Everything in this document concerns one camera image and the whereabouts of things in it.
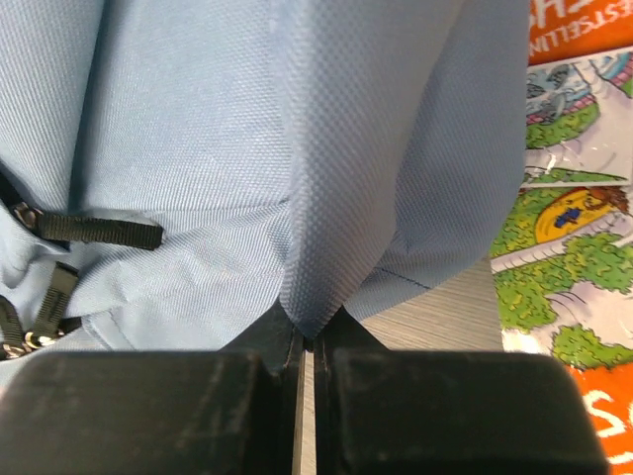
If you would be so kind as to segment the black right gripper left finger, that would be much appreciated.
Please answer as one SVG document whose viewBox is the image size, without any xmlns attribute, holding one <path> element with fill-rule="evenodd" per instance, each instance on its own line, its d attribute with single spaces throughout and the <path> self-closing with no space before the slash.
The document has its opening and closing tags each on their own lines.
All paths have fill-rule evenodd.
<svg viewBox="0 0 633 475">
<path fill-rule="evenodd" d="M 289 474 L 302 353 L 274 305 L 217 351 L 37 356 L 1 400 L 1 470 Z"/>
</svg>

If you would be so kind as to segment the light blue student backpack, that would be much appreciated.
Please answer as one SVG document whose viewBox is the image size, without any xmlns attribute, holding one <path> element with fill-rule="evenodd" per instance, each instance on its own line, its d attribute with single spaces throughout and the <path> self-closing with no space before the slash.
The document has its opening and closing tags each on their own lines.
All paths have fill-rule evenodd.
<svg viewBox="0 0 633 475">
<path fill-rule="evenodd" d="M 5 1 L 1 293 L 57 351 L 307 335 L 479 261 L 523 176 L 526 1 Z"/>
</svg>

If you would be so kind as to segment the orange treehouse book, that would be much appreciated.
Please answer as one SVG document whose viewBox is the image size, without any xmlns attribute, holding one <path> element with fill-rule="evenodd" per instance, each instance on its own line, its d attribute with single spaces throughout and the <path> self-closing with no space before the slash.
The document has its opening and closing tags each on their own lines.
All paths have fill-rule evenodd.
<svg viewBox="0 0 633 475">
<path fill-rule="evenodd" d="M 490 251 L 507 351 L 570 371 L 632 470 L 632 4 L 530 5 L 523 182 Z"/>
</svg>

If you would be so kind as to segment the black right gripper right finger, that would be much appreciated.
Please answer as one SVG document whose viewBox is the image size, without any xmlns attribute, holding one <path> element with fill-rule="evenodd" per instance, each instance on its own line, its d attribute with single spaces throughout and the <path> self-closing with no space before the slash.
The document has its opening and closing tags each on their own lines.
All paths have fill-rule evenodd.
<svg viewBox="0 0 633 475">
<path fill-rule="evenodd" d="M 580 391 L 556 359 L 391 350 L 345 310 L 314 339 L 321 474 L 605 474 Z"/>
</svg>

